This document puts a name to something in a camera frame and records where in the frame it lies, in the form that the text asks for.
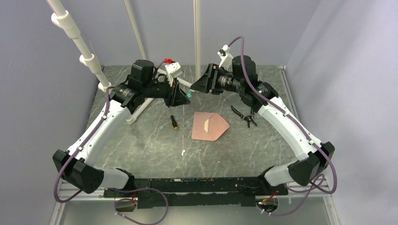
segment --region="gray wall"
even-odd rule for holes
[[[322,0],[287,65],[300,119],[336,147],[342,224],[398,222],[397,40],[396,1]]]
[[[320,0],[203,0],[202,64],[244,35],[258,65],[286,65]],[[123,1],[64,0],[103,65],[129,65],[141,55]],[[149,60],[195,64],[193,1],[131,0]]]
[[[0,3],[1,224],[48,224],[52,155],[84,131],[96,78],[46,1]]]

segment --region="black bracket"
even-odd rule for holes
[[[255,206],[258,195],[287,195],[284,185],[264,186],[258,177],[134,179],[133,189],[151,187],[163,192],[170,206],[240,204]],[[105,190],[105,198],[131,197]],[[137,192],[138,208],[165,206],[163,197],[154,191]]]

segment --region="vertical pole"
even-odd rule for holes
[[[127,14],[129,15],[131,27],[133,28],[134,35],[136,36],[139,52],[141,53],[141,57],[143,60],[146,60],[146,54],[144,50],[144,46],[142,45],[141,36],[138,31],[137,23],[133,14],[133,9],[131,7],[130,0],[123,0],[124,6],[126,7]]]
[[[195,22],[195,68],[196,68],[196,80],[201,77],[201,63],[200,63],[200,0],[193,0],[193,14]]]

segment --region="screwdriver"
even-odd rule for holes
[[[170,113],[171,113],[171,116],[170,116],[171,124],[173,125],[174,130],[177,130],[178,129],[177,121],[176,121],[176,119],[174,119],[174,115],[173,115],[173,112],[171,111],[170,107],[169,107],[169,109],[170,109]]]

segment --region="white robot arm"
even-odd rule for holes
[[[110,135],[144,102],[162,98],[167,107],[187,105],[190,100],[180,89],[179,81],[155,77],[155,67],[147,60],[137,60],[126,81],[113,88],[100,115],[67,151],[57,150],[53,161],[64,180],[86,193],[99,187],[128,189],[134,176],[121,169],[94,167]]]
[[[192,84],[191,89],[203,93],[212,93],[219,95],[223,91],[236,92],[241,100],[252,110],[258,112],[265,118],[287,141],[293,150],[296,159],[280,166],[273,166],[264,171],[259,177],[265,179],[267,187],[277,186],[289,182],[296,182],[306,186],[316,175],[320,174],[327,166],[325,157],[313,146],[320,146],[321,150],[331,158],[334,153],[334,146],[330,143],[322,143],[317,137],[311,134],[302,124],[291,114],[289,109],[278,96],[275,89],[266,82],[258,81],[256,74],[256,65],[249,56],[243,56],[245,70],[248,79],[254,84],[257,91],[270,102],[283,109],[282,113],[275,106],[268,104],[254,93],[247,84],[243,72],[242,58],[237,56],[232,58],[229,53],[229,46],[225,45],[219,50],[218,55],[221,58],[220,65],[209,64],[205,74]],[[303,127],[311,141],[303,134],[300,128],[293,120]]]

